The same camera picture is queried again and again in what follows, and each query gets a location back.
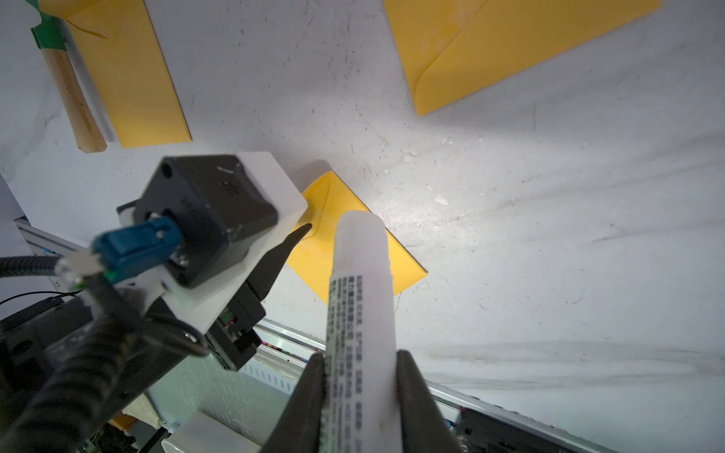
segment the white mounting plate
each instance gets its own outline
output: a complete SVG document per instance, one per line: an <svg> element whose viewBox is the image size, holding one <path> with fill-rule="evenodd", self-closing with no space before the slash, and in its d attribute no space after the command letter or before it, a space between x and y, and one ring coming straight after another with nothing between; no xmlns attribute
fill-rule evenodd
<svg viewBox="0 0 725 453"><path fill-rule="evenodd" d="M136 288L146 292L146 308L161 296L178 319L203 333L209 330L260 259L284 241L307 209L307 201L272 154L245 152L237 153L236 156L257 190L277 209L277 225L252 244L241 262L196 288L179 285L164 266L148 270L136 279ZM132 209L127 209L120 214L123 225L129 224L131 213Z"/></svg>

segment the wooden handle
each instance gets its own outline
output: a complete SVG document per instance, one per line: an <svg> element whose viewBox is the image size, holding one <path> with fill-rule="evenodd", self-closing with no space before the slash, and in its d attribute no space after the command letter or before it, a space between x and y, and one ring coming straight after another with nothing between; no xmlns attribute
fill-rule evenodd
<svg viewBox="0 0 725 453"><path fill-rule="evenodd" d="M106 140L101 135L80 90L68 53L60 49L41 49L41 52L58 88L60 99L63 100L78 148L85 153L105 150Z"/></svg>

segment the white tube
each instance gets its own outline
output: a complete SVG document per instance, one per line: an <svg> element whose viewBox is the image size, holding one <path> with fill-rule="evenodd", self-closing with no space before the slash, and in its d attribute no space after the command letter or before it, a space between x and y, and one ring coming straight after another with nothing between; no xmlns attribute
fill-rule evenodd
<svg viewBox="0 0 725 453"><path fill-rule="evenodd" d="M401 453L395 319L385 225L346 212L335 233L320 453Z"/></svg>

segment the yellow envelope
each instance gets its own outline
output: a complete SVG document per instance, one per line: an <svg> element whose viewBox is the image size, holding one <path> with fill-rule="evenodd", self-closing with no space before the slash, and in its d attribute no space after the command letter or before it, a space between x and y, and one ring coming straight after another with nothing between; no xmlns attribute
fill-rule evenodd
<svg viewBox="0 0 725 453"><path fill-rule="evenodd" d="M419 115L650 13L660 0L384 0Z"/></svg>
<svg viewBox="0 0 725 453"><path fill-rule="evenodd" d="M144 0L39 0L65 19L124 148L190 141Z"/></svg>
<svg viewBox="0 0 725 453"><path fill-rule="evenodd" d="M311 223L312 229L287 259L302 280L327 303L337 222L348 211L370 211L335 172L327 172L307 187L302 195L309 207L297 227ZM388 231L393 292L400 293L427 272Z"/></svg>

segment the white plastic part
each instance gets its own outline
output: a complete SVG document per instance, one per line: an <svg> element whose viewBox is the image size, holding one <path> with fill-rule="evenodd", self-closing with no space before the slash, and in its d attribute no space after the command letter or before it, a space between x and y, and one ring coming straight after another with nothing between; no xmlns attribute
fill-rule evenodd
<svg viewBox="0 0 725 453"><path fill-rule="evenodd" d="M189 289L179 285L163 266L157 266L136 278L136 288L146 292L146 308L161 296L177 318L201 332L209 330L260 259L284 241L307 209L307 201L272 154L246 152L236 156L257 190L277 209L277 225L252 244L249 253L241 262L196 288ZM130 213L130 209L121 212L122 223L131 218Z"/></svg>
<svg viewBox="0 0 725 453"><path fill-rule="evenodd" d="M165 453L257 453L261 447L201 412L161 441Z"/></svg>
<svg viewBox="0 0 725 453"><path fill-rule="evenodd" d="M330 277L321 453L401 453L393 277L383 221L346 212Z"/></svg>

